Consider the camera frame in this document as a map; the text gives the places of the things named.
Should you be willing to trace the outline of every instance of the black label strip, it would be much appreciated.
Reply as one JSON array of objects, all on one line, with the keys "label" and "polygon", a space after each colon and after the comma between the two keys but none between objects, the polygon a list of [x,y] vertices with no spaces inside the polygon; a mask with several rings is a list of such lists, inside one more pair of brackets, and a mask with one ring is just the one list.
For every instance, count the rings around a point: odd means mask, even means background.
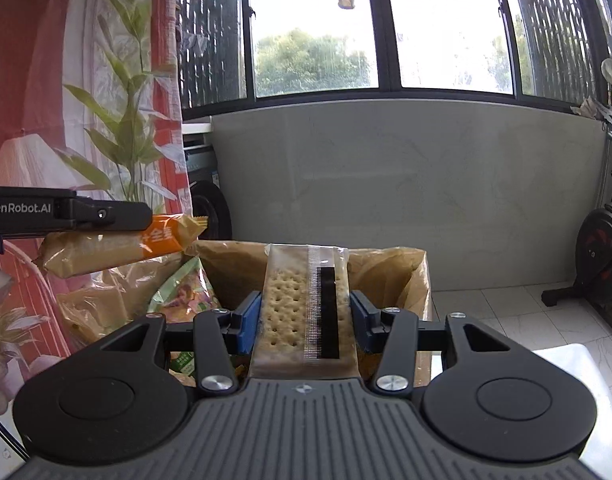
[{"label": "black label strip", "polygon": [[318,267],[320,282],[321,315],[319,319],[320,359],[339,359],[339,333],[337,331],[337,291],[335,288],[335,267]]}]

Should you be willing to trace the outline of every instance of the sky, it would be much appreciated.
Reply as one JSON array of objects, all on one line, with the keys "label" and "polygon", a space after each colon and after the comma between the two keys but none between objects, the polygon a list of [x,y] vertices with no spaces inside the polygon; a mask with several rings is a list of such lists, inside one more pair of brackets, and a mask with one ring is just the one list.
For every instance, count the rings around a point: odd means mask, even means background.
[{"label": "sky", "polygon": [[[363,50],[377,85],[369,0],[340,9],[337,0],[249,0],[253,41],[300,28],[313,36],[347,36]],[[492,41],[504,34],[497,0],[391,0],[402,83],[411,87],[499,91],[488,73]]]}]

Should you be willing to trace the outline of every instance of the metal screw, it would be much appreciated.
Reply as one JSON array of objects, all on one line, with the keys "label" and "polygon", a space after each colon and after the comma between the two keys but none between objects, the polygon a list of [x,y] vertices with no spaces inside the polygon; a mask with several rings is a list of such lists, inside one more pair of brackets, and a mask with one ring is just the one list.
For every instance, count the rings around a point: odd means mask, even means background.
[{"label": "metal screw", "polygon": [[220,392],[231,388],[232,380],[223,375],[209,375],[202,379],[202,387],[212,392]]},{"label": "metal screw", "polygon": [[408,387],[408,380],[401,375],[382,375],[377,379],[377,386],[387,392],[398,392]]}]

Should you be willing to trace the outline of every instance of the grey wall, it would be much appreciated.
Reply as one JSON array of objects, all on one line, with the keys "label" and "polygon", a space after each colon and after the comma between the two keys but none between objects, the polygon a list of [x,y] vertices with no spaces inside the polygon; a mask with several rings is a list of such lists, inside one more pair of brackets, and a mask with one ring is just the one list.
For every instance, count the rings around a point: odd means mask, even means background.
[{"label": "grey wall", "polygon": [[557,282],[598,192],[600,123],[380,100],[213,118],[234,237],[428,252],[435,290]]}]

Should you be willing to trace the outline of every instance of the white tile floor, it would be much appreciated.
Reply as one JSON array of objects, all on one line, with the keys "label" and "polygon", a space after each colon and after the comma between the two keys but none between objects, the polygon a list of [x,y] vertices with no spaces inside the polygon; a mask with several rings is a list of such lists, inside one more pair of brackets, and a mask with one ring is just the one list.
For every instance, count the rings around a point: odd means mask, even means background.
[{"label": "white tile floor", "polygon": [[595,359],[612,393],[612,329],[585,300],[546,307],[542,290],[569,283],[434,292],[437,319],[464,312],[531,350],[582,343]]}]

